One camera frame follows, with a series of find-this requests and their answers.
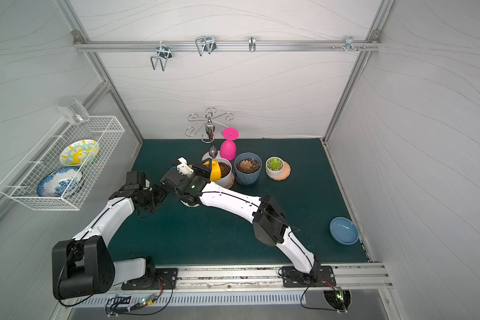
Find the yellow watering can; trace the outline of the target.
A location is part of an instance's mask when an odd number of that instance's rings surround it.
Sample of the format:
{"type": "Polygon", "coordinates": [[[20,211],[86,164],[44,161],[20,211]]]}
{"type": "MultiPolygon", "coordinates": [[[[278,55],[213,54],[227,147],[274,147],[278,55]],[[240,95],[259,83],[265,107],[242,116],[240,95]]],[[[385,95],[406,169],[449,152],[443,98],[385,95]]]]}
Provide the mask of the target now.
{"type": "Polygon", "coordinates": [[[218,181],[222,178],[221,168],[217,160],[215,159],[207,159],[203,162],[205,166],[208,166],[211,170],[210,173],[210,181],[218,181]]]}

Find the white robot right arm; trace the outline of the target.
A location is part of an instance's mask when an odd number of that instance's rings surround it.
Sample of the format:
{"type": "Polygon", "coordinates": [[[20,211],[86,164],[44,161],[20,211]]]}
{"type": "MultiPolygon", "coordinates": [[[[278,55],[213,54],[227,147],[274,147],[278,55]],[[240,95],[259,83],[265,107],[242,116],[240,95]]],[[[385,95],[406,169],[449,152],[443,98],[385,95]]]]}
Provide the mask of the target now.
{"type": "Polygon", "coordinates": [[[186,175],[170,169],[160,180],[161,186],[174,193],[188,207],[206,206],[233,213],[252,224],[255,238],[277,247],[292,262],[296,281],[304,284],[336,286],[332,271],[298,240],[281,206],[270,195],[255,197],[226,189],[208,177],[186,175]]]}

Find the white ribbed pot red succulent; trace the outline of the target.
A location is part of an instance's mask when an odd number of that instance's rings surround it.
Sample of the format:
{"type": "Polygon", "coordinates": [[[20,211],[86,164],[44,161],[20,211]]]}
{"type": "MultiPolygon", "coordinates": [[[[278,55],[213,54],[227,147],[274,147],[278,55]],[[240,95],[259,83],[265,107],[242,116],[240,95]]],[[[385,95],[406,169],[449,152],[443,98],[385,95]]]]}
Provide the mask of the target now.
{"type": "MultiPolygon", "coordinates": [[[[222,178],[226,177],[229,174],[229,172],[232,172],[232,166],[231,166],[231,163],[228,160],[223,159],[223,158],[216,158],[215,160],[217,160],[217,162],[220,165],[222,178]]],[[[215,183],[217,185],[220,185],[219,180],[215,181],[215,183]]]]}

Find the white faceted saucer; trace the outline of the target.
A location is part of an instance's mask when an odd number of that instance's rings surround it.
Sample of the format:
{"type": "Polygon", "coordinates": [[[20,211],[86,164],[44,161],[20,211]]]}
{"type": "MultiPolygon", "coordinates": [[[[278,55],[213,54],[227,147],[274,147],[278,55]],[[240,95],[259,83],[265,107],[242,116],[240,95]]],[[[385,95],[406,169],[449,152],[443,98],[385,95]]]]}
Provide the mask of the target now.
{"type": "Polygon", "coordinates": [[[201,206],[201,203],[195,199],[182,199],[181,202],[186,207],[195,208],[201,206]]]}

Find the chrome glass holder stand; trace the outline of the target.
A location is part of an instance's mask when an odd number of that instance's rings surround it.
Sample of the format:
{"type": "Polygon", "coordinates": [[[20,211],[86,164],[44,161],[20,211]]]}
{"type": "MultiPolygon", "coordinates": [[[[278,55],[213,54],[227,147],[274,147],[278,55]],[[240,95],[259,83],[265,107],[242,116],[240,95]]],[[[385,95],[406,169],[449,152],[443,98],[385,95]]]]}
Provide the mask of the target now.
{"type": "Polygon", "coordinates": [[[199,122],[201,126],[197,128],[196,125],[192,125],[185,130],[187,137],[195,137],[195,135],[203,130],[203,134],[200,138],[202,142],[209,145],[209,150],[203,155],[202,160],[215,159],[219,157],[219,151],[215,144],[215,128],[219,125],[222,128],[229,128],[229,126],[221,123],[219,119],[224,118],[225,121],[231,121],[235,118],[233,113],[217,113],[215,107],[209,107],[206,109],[204,115],[199,113],[192,113],[187,117],[189,122],[199,122]]]}

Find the yellow green patterned plate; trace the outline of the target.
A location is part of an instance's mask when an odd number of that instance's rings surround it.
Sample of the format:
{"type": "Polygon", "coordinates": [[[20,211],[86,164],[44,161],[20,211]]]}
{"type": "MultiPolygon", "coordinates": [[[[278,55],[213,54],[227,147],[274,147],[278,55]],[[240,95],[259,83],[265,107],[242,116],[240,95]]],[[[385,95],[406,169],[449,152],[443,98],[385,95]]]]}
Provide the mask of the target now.
{"type": "Polygon", "coordinates": [[[67,146],[59,156],[59,162],[63,166],[80,167],[91,164],[99,154],[99,144],[92,139],[83,139],[67,146]]]}

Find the blue white patterned plate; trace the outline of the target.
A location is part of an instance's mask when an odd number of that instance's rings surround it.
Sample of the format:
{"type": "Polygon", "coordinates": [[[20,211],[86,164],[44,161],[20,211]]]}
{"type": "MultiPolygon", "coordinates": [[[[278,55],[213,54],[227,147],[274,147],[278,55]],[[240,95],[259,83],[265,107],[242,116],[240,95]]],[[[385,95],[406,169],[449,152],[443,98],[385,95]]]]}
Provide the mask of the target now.
{"type": "Polygon", "coordinates": [[[83,172],[78,167],[63,167],[44,177],[37,186],[40,197],[69,197],[83,186],[83,172]]]}

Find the peach faceted saucer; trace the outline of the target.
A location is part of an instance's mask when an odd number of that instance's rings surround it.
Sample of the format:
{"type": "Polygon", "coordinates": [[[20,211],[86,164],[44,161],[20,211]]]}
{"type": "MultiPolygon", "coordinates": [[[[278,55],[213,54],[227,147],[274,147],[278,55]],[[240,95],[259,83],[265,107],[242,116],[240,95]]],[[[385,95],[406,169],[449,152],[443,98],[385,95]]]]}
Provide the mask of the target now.
{"type": "Polygon", "coordinates": [[[272,171],[268,167],[265,167],[265,171],[270,179],[275,181],[283,181],[290,176],[291,167],[286,161],[284,161],[283,168],[281,170],[272,171]]]}

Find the clear drinking glass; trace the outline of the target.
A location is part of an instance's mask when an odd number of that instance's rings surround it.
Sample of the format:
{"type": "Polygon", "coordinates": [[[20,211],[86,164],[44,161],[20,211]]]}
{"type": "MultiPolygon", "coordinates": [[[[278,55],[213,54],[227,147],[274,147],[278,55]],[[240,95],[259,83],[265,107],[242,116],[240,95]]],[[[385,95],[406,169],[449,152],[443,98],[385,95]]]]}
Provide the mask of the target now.
{"type": "Polygon", "coordinates": [[[90,120],[88,111],[74,97],[61,97],[56,101],[56,106],[64,119],[72,125],[81,125],[90,120]]]}

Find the metal hook clamp left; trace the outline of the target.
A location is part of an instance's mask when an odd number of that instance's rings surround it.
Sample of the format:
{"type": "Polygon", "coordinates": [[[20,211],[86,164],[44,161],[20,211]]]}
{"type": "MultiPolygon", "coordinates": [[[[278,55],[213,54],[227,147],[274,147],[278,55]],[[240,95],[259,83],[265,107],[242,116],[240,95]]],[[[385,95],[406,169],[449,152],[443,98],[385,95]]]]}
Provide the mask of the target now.
{"type": "Polygon", "coordinates": [[[162,71],[165,71],[169,59],[172,58],[171,49],[160,42],[155,51],[155,55],[150,57],[152,68],[156,70],[157,67],[160,67],[162,71]]]}

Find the metal hook clamp middle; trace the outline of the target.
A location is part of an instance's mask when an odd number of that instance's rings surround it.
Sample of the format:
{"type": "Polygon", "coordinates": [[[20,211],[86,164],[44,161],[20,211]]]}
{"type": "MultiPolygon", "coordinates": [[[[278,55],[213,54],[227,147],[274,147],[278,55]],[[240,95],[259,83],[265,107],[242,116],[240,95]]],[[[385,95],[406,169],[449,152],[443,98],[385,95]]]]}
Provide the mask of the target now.
{"type": "Polygon", "coordinates": [[[209,35],[197,37],[195,39],[195,45],[200,56],[203,56],[205,52],[210,55],[217,49],[215,38],[209,35]]]}

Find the small metal clip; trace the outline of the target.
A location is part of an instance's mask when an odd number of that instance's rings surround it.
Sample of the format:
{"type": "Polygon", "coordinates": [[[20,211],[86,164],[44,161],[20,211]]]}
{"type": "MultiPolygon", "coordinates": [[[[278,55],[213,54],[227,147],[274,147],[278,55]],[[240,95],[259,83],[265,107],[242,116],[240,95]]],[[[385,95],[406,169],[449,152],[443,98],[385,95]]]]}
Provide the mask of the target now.
{"type": "Polygon", "coordinates": [[[254,36],[250,36],[248,39],[249,44],[249,52],[254,53],[256,51],[256,38],[254,36]]]}

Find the blue ceramic bowl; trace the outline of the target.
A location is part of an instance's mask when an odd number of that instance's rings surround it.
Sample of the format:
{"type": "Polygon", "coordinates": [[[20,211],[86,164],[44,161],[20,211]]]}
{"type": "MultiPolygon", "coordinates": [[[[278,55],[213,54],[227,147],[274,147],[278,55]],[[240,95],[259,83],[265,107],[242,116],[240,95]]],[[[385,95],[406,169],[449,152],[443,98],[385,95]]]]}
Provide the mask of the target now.
{"type": "Polygon", "coordinates": [[[331,236],[341,245],[353,245],[359,241],[357,225],[348,218],[336,217],[329,225],[331,236]]]}

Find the aluminium top rail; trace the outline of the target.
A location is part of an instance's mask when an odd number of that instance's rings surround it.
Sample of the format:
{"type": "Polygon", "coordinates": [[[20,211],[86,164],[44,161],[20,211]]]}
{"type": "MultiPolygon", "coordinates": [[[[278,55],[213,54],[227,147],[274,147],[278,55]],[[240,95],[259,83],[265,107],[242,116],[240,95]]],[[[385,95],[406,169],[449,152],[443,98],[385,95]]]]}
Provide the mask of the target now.
{"type": "MultiPolygon", "coordinates": [[[[341,45],[345,40],[339,41],[266,41],[256,39],[255,52],[304,52],[304,51],[333,51],[332,45],[341,45]]],[[[378,41],[362,41],[367,47],[366,51],[378,51],[382,44],[378,41]]],[[[172,53],[197,53],[194,41],[162,41],[171,49],[172,53]]],[[[159,41],[89,41],[75,44],[78,52],[150,52],[154,53],[159,46],[159,41]]],[[[241,41],[216,41],[217,53],[224,52],[249,52],[248,39],[241,41]]]]}

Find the metal bracket right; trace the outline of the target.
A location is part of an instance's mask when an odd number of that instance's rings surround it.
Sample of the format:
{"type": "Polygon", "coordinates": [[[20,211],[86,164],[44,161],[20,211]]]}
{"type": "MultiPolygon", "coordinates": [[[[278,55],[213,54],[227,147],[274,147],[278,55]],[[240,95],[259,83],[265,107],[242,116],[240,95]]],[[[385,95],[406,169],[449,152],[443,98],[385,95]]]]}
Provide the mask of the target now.
{"type": "Polygon", "coordinates": [[[341,50],[343,52],[360,52],[366,51],[367,47],[364,42],[354,40],[352,36],[349,36],[341,45],[332,45],[331,49],[333,51],[341,50]]]}

